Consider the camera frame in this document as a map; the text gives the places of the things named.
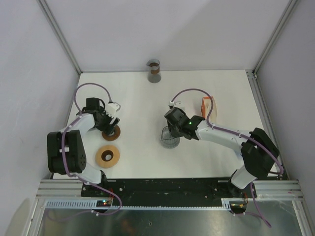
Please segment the clear ribbed glass server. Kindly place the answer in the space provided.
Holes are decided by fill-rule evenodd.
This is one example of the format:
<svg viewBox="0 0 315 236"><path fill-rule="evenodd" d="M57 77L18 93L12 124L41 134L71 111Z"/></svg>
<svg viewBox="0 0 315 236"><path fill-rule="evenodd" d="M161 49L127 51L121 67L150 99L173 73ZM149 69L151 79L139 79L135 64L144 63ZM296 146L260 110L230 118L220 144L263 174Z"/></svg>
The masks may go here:
<svg viewBox="0 0 315 236"><path fill-rule="evenodd" d="M173 137L168 126L164 127L160 136L160 143L164 148L172 149L179 145L180 138Z"/></svg>

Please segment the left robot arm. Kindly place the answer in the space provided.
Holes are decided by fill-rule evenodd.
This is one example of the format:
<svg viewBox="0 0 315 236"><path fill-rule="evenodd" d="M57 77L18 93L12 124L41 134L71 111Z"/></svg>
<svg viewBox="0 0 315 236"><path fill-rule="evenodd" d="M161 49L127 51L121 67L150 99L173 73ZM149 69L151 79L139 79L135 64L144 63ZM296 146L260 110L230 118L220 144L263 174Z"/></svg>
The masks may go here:
<svg viewBox="0 0 315 236"><path fill-rule="evenodd" d="M105 140L117 139L120 136L120 119L116 113L120 108L113 101L106 104L99 98L87 98L85 107L79 109L74 121L64 129L47 135L49 171L77 177L87 185L92 185L91 190L97 196L106 195L109 190L106 175L87 162L82 138L91 129L97 129Z"/></svg>

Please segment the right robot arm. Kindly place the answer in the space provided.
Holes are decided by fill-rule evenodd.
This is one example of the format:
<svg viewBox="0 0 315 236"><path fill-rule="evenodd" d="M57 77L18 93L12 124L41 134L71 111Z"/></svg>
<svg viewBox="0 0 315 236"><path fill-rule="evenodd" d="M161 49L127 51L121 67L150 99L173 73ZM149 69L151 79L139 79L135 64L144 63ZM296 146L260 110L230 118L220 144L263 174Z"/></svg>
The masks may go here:
<svg viewBox="0 0 315 236"><path fill-rule="evenodd" d="M232 197L239 197L257 179L269 174L282 175L284 172L278 161L280 152L263 129L255 128L246 132L231 130L210 123L200 116L189 118L177 107L171 108L164 117L172 137L212 142L227 147L242 157L242 167L227 182L227 192Z"/></svg>

